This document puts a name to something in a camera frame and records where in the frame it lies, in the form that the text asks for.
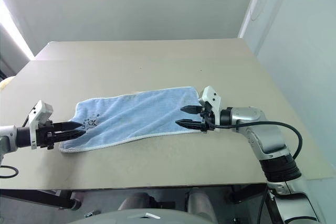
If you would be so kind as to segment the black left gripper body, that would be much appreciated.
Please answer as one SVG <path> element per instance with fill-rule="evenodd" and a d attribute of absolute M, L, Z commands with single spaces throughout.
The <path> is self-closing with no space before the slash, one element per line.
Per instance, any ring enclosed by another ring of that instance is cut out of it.
<path fill-rule="evenodd" d="M 38 129 L 36 130 L 38 147 L 46 147 L 48 150 L 52 150 L 54 148 L 54 136 L 55 129 L 51 120 L 47 120 L 45 123 L 38 123 Z"/>

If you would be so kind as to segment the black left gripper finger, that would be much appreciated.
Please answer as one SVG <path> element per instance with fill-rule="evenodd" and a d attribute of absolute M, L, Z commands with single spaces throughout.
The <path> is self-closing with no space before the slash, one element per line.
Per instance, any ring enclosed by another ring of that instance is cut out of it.
<path fill-rule="evenodd" d="M 70 130 L 70 131 L 58 132 L 54 136 L 54 142 L 64 142 L 68 140 L 73 140 L 81 137 L 85 133 L 86 132 L 83 130 Z"/>
<path fill-rule="evenodd" d="M 81 127 L 82 124 L 78 122 L 68 121 L 68 122 L 60 122 L 54 123 L 53 127 L 55 131 L 70 131 L 75 130 L 78 127 Z"/>

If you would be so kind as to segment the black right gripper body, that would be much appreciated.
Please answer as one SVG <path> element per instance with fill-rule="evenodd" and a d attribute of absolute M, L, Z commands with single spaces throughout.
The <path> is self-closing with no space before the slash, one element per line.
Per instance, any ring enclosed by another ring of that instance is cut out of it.
<path fill-rule="evenodd" d="M 204 103 L 201 108 L 200 116 L 202 117 L 201 121 L 201 132 L 206 133 L 207 131 L 213 131 L 215 128 L 215 115 L 212 111 L 212 106 L 209 103 Z"/>

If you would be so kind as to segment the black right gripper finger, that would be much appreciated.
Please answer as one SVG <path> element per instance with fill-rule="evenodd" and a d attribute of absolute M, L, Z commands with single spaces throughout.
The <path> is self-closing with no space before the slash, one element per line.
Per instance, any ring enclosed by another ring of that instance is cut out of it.
<path fill-rule="evenodd" d="M 186 105 L 181 107 L 180 110 L 188 114 L 201 114 L 203 107 L 200 105 Z"/>
<path fill-rule="evenodd" d="M 204 124 L 200 121 L 193 121 L 191 119 L 181 119 L 175 121 L 175 123 L 181 127 L 191 129 L 191 130 L 201 130 Z"/>

